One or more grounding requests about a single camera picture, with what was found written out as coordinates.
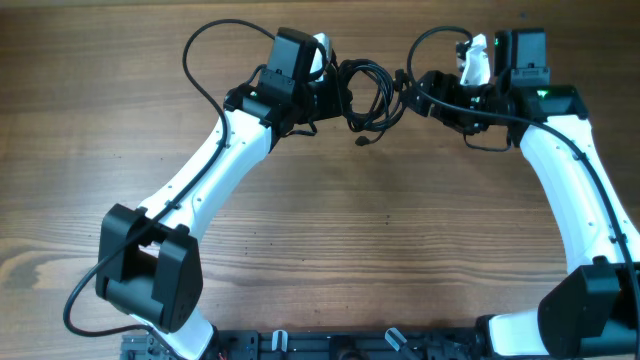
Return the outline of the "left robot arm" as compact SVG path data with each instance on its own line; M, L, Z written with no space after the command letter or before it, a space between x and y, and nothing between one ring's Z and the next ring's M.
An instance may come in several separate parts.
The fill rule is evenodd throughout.
M298 124L338 117L341 86L324 33L280 28L266 63L214 106L218 122L164 187L103 218L95 291L177 359L203 359L216 328L201 314L199 246L251 169Z

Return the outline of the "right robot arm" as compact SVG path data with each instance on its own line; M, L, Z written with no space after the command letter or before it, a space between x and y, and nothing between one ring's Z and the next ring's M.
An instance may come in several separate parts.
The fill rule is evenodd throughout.
M566 278L537 307L487 315L488 357L574 359L639 352L639 233L599 159L578 90L555 85L540 28L466 35L459 71L409 78L410 104L469 137L502 126L537 175L563 241Z

